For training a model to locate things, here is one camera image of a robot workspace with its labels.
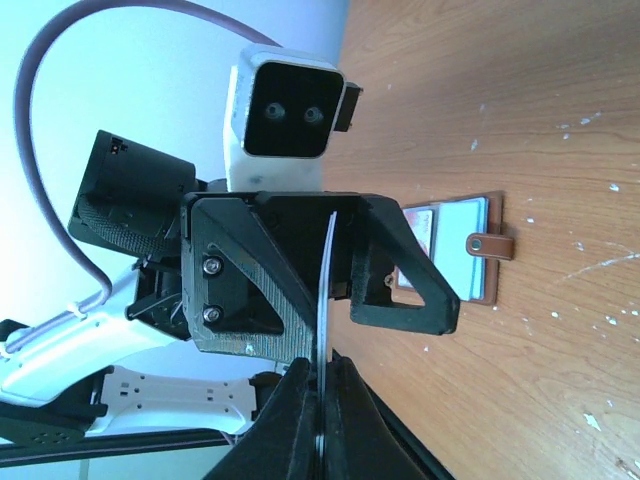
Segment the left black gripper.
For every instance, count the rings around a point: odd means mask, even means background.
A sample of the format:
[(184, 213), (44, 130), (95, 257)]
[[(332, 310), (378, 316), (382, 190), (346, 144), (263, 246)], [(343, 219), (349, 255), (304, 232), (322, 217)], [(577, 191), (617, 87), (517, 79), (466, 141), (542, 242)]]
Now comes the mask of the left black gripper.
[(355, 193), (191, 193), (182, 204), (182, 306), (202, 352), (290, 363), (315, 350), (318, 282), (337, 211), (330, 298), (353, 322), (449, 335), (460, 299), (399, 204)]

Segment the brown leather card holder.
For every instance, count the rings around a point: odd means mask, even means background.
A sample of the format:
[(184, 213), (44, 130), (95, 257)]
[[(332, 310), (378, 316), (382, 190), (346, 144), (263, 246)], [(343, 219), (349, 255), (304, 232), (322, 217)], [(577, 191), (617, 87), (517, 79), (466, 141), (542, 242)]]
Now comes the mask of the brown leather card holder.
[(503, 228), (504, 197), (502, 191), (490, 191), (403, 208), (434, 210), (427, 257), (463, 302), (497, 304), (500, 264), (515, 254), (515, 239)]

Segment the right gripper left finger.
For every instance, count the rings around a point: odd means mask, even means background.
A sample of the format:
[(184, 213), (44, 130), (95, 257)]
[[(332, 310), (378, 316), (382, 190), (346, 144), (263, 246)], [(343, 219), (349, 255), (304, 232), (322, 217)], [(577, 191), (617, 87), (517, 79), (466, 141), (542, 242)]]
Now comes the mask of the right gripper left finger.
[(318, 410), (315, 380), (311, 363), (296, 359), (244, 438), (205, 477), (311, 479)]

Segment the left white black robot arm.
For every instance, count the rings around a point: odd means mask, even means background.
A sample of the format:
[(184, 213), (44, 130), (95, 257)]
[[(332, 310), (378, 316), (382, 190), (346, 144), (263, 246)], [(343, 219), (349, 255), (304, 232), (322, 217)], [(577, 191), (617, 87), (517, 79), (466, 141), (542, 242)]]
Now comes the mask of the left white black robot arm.
[(248, 430), (278, 383), (158, 377), (120, 366), (177, 340), (280, 364), (321, 362), (326, 299), (353, 321), (443, 335), (460, 301), (393, 199), (229, 192), (192, 164), (99, 132), (70, 234), (136, 258), (120, 314), (61, 315), (51, 329), (1, 324), (1, 436), (58, 448), (88, 433), (156, 427)]

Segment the red white credit card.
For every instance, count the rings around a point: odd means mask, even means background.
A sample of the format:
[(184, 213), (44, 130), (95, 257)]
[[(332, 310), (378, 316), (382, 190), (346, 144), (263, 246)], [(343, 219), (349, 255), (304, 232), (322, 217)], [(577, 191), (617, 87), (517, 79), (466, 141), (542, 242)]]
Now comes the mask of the red white credit card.
[(429, 207), (412, 207), (404, 209), (403, 214), (421, 249), (430, 257), (436, 219), (434, 210)]

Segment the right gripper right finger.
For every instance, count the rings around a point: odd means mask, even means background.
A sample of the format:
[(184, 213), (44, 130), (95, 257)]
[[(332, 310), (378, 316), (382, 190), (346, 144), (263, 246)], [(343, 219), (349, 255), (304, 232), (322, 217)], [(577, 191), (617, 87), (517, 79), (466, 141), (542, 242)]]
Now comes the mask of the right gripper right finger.
[(354, 362), (328, 368), (327, 479), (451, 479), (453, 475), (366, 384)]

